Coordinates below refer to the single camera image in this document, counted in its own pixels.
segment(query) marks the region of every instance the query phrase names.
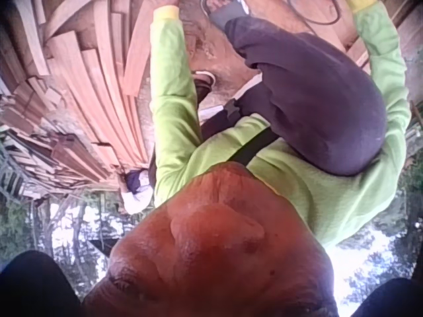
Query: wrinkled skin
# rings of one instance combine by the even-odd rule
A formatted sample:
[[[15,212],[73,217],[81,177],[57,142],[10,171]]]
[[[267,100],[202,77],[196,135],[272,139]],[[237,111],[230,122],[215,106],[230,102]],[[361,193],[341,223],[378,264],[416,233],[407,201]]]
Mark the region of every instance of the wrinkled skin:
[[[333,271],[291,203],[246,168],[193,179],[114,247],[88,316],[299,316]]]

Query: white shirt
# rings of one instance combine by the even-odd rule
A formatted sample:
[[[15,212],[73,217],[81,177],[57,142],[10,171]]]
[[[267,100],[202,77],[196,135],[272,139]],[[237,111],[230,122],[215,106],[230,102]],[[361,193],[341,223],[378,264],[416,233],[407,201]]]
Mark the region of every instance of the white shirt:
[[[151,188],[148,181],[148,171],[144,170],[139,174],[140,187],[137,193],[121,193],[124,200],[125,210],[133,215],[134,213],[141,213],[150,204],[153,197],[153,188]]]

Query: black strap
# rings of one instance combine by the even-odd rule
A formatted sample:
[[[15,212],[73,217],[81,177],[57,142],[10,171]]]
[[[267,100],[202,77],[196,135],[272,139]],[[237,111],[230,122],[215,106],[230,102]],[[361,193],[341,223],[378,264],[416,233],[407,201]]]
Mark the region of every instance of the black strap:
[[[258,152],[275,142],[277,139],[278,135],[275,134],[270,127],[268,127],[241,147],[234,155],[232,155],[228,162],[238,162],[247,167],[249,162]]]

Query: lime green long-sleeve shirt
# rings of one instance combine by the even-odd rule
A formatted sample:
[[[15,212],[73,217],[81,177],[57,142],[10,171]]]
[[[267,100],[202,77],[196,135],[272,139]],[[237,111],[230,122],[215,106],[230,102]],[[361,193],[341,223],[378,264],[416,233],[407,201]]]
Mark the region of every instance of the lime green long-sleeve shirt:
[[[361,174],[337,177],[305,162],[278,139],[247,166],[292,203],[323,246],[348,238],[388,207],[406,155],[404,133],[410,110],[397,31],[382,3],[354,16],[369,51],[372,79],[387,109],[387,132],[380,154]],[[193,177],[227,161],[269,126],[263,117],[254,114],[203,142],[182,23],[175,18],[156,18],[151,26],[151,94],[157,155],[156,205],[176,194]]]

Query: green sleeve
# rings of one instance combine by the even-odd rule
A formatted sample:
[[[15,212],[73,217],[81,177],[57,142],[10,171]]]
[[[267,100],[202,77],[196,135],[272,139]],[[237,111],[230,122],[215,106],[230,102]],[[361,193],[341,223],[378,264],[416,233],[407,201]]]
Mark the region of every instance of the green sleeve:
[[[151,111],[155,126],[156,195],[167,194],[202,143],[197,96],[180,20],[151,25]]]
[[[406,156],[404,134],[411,118],[399,35],[382,2],[357,12],[354,18],[358,34],[369,52],[371,77],[386,104],[387,132],[382,155],[391,159],[399,174]]]

